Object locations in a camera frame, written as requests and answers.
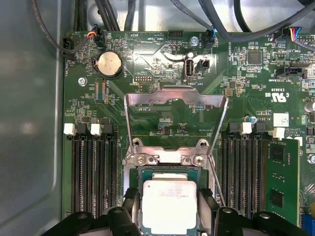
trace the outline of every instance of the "black cable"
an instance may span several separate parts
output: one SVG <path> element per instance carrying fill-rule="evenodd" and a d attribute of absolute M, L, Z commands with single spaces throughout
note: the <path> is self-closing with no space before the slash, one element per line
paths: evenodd
<path fill-rule="evenodd" d="M 183 13 L 191 17 L 193 20 L 201 24 L 204 28 L 212 30 L 213 27 L 206 23 L 204 20 L 196 16 L 192 11 L 190 11 L 185 5 L 183 5 L 179 0 L 171 0 L 171 2 Z"/>
<path fill-rule="evenodd" d="M 81 31 L 87 31 L 87 1 L 79 0 L 79 20 Z"/>
<path fill-rule="evenodd" d="M 88 42 L 88 38 L 84 38 L 79 44 L 78 46 L 76 46 L 74 49 L 72 50 L 69 50 L 69 49 L 66 49 L 64 47 L 62 47 L 61 45 L 59 45 L 53 38 L 52 36 L 50 35 L 50 33 L 48 32 L 47 28 L 45 27 L 45 24 L 43 22 L 43 19 L 41 18 L 40 16 L 40 12 L 39 12 L 39 9 L 38 9 L 38 5 L 37 5 L 37 0 L 31 0 L 32 2 L 32 9 L 33 9 L 33 13 L 34 13 L 34 16 L 40 26 L 40 29 L 41 31 L 43 31 L 43 33 L 45 34 L 46 38 L 48 39 L 48 41 L 54 45 L 56 48 L 58 48 L 60 51 L 62 51 L 63 53 L 66 53 L 66 54 L 75 54 L 77 53 L 78 51 L 80 51 L 84 45 Z"/>
<path fill-rule="evenodd" d="M 251 29 L 246 24 L 242 14 L 241 0 L 234 0 L 234 14 L 238 25 L 243 32 L 251 32 Z"/>
<path fill-rule="evenodd" d="M 112 5 L 110 4 L 109 0 L 102 0 L 102 1 L 103 1 L 103 5 L 106 9 L 106 12 L 108 14 L 109 20 L 112 23 L 114 31 L 120 31 L 114 10 L 113 10 Z"/>
<path fill-rule="evenodd" d="M 128 0 L 128 13 L 126 16 L 124 31 L 131 31 L 134 13 L 136 11 L 136 0 Z"/>
<path fill-rule="evenodd" d="M 79 0 L 74 0 L 73 30 L 79 30 Z"/>
<path fill-rule="evenodd" d="M 103 23 L 104 23 L 104 26 L 105 26 L 105 29 L 107 31 L 113 31 L 113 28 L 112 28 L 112 25 L 110 24 L 110 20 L 109 20 L 109 17 L 107 15 L 107 12 L 105 10 L 105 7 L 103 5 L 103 2 L 102 0 L 95 0 L 95 3 L 98 7 L 98 11 L 99 11 L 99 14 L 103 20 Z"/>
<path fill-rule="evenodd" d="M 306 49 L 309 49 L 311 51 L 314 51 L 315 52 L 315 47 L 314 46 L 311 46 L 311 45 L 308 45 L 308 44 L 305 44 L 299 40 L 295 40 L 294 43 L 300 47 L 303 47 L 303 48 L 306 48 Z"/>
<path fill-rule="evenodd" d="M 290 16 L 289 18 L 285 19 L 284 21 L 281 21 L 277 23 L 274 26 L 268 27 L 266 29 L 254 32 L 254 33 L 247 33 L 238 35 L 235 33 L 228 33 L 226 29 L 224 28 L 224 25 L 222 24 L 216 9 L 214 8 L 211 0 L 198 0 L 200 3 L 201 8 L 207 15 L 210 22 L 213 24 L 213 26 L 216 28 L 216 30 L 219 32 L 219 34 L 227 41 L 232 43 L 240 43 L 240 42 L 247 42 L 247 41 L 253 41 L 257 38 L 263 37 L 268 34 L 272 34 L 274 32 L 279 31 L 281 28 L 285 28 L 294 22 L 300 20 L 302 17 L 304 17 L 306 14 L 311 12 L 313 8 L 315 8 L 315 1 L 309 4 L 307 7 L 304 7 L 302 10 L 296 12 L 294 15 Z"/>

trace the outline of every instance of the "gray cable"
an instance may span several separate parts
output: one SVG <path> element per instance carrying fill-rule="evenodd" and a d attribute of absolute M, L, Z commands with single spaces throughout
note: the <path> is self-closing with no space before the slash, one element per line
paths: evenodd
<path fill-rule="evenodd" d="M 268 34 L 272 34 L 274 32 L 279 31 L 282 28 L 288 27 L 295 23 L 296 21 L 300 20 L 306 14 L 311 12 L 315 8 L 315 1 L 310 3 L 308 6 L 304 7 L 302 10 L 296 12 L 294 15 L 290 16 L 289 18 L 275 24 L 274 26 L 268 27 L 266 29 L 253 32 L 253 33 L 228 33 L 222 24 L 220 17 L 217 14 L 215 7 L 212 4 L 211 0 L 198 0 L 201 8 L 207 15 L 209 21 L 213 24 L 214 28 L 219 32 L 219 34 L 227 41 L 231 43 L 241 43 L 247 41 L 253 41 L 260 37 L 263 37 Z"/>
<path fill-rule="evenodd" d="M 133 18 L 134 18 L 135 11 L 136 11 L 136 0 L 129 0 L 128 1 L 128 13 L 126 16 L 124 31 L 131 31 L 132 30 L 132 24 L 133 24 Z"/>
<path fill-rule="evenodd" d="M 204 20 L 196 16 L 192 11 L 190 11 L 185 5 L 183 5 L 179 0 L 171 0 L 171 2 L 183 13 L 191 17 L 193 20 L 201 24 L 204 28 L 212 30 L 213 27 L 206 23 Z"/>
<path fill-rule="evenodd" d="M 62 51 L 63 53 L 66 53 L 66 54 L 75 54 L 77 52 L 79 52 L 83 47 L 84 45 L 88 42 L 88 38 L 85 37 L 74 49 L 72 50 L 69 50 L 69 49 L 66 49 L 64 48 L 63 46 L 59 45 L 54 39 L 53 37 L 50 35 L 50 33 L 48 32 L 44 22 L 43 22 L 43 19 L 41 18 L 40 16 L 40 12 L 39 12 L 39 9 L 38 9 L 38 5 L 37 5 L 37 0 L 31 0 L 32 2 L 32 9 L 33 9 L 33 13 L 34 13 L 34 16 L 40 26 L 40 29 L 41 31 L 45 34 L 46 38 L 48 39 L 48 41 L 54 45 L 56 48 L 58 48 L 60 51 Z"/>
<path fill-rule="evenodd" d="M 296 45 L 298 45 L 298 46 L 300 46 L 300 47 L 303 47 L 303 48 L 306 48 L 306 49 L 309 49 L 309 50 L 315 52 L 315 47 L 314 47 L 314 46 L 308 45 L 308 44 L 303 43 L 303 42 L 301 42 L 301 41 L 299 41 L 299 40 L 295 40 L 295 41 L 294 41 L 294 44 L 296 44 Z"/>

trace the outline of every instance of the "ram slot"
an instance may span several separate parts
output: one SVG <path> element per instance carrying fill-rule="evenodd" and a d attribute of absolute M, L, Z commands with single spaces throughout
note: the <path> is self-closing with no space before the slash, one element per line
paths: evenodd
<path fill-rule="evenodd" d="M 99 214 L 103 214 L 105 209 L 108 207 L 107 197 L 107 177 L 106 177 L 106 166 L 107 166 L 107 155 L 106 155 L 107 144 L 106 141 L 99 141 Z"/>
<path fill-rule="evenodd" d="M 240 141 L 240 213 L 245 215 L 246 211 L 246 141 Z"/>
<path fill-rule="evenodd" d="M 87 160 L 86 160 L 86 190 L 87 190 L 87 199 L 86 199 L 86 209 L 88 212 L 93 211 L 93 142 L 92 140 L 87 140 Z"/>
<path fill-rule="evenodd" d="M 240 209 L 240 141 L 235 140 L 234 145 L 234 196 L 235 196 L 235 208 Z"/>
<path fill-rule="evenodd" d="M 72 150 L 71 150 L 71 213 L 75 213 L 78 210 L 78 183 L 79 175 L 77 171 L 79 153 L 80 153 L 80 144 L 78 140 L 72 140 Z"/>
<path fill-rule="evenodd" d="M 99 157 L 99 141 L 94 140 L 93 141 L 93 171 L 92 171 L 92 201 L 93 201 L 93 206 L 92 206 L 92 211 L 91 213 L 93 214 L 94 218 L 97 218 L 99 216 L 99 209 L 98 209 L 98 204 L 99 204 L 99 177 L 98 177 L 98 157 Z"/>
<path fill-rule="evenodd" d="M 227 184 L 226 184 L 227 149 L 228 149 L 228 140 L 223 139 L 222 151 L 221 151 L 221 188 L 222 188 L 222 193 L 223 193 L 223 197 L 225 201 L 227 198 Z"/>
<path fill-rule="evenodd" d="M 258 171 L 257 171 L 257 190 L 258 190 L 258 207 L 257 211 L 263 211 L 264 210 L 264 192 L 265 192 L 265 186 L 264 186 L 264 156 L 266 155 L 266 152 L 268 151 L 267 142 L 263 139 L 258 140 Z"/>
<path fill-rule="evenodd" d="M 117 181 L 118 181 L 118 159 L 116 141 L 110 140 L 107 142 L 106 159 L 108 160 L 108 205 L 113 207 L 117 204 Z"/>
<path fill-rule="evenodd" d="M 81 140 L 80 153 L 80 211 L 88 211 L 88 185 L 87 185 L 87 160 L 88 160 L 88 141 Z"/>
<path fill-rule="evenodd" d="M 252 217 L 252 139 L 246 137 L 246 217 Z"/>
<path fill-rule="evenodd" d="M 228 160 L 227 160 L 227 199 L 229 207 L 234 207 L 234 146 L 233 137 L 228 140 Z"/>
<path fill-rule="evenodd" d="M 258 145 L 259 136 L 256 135 L 252 141 L 252 212 L 258 208 Z"/>

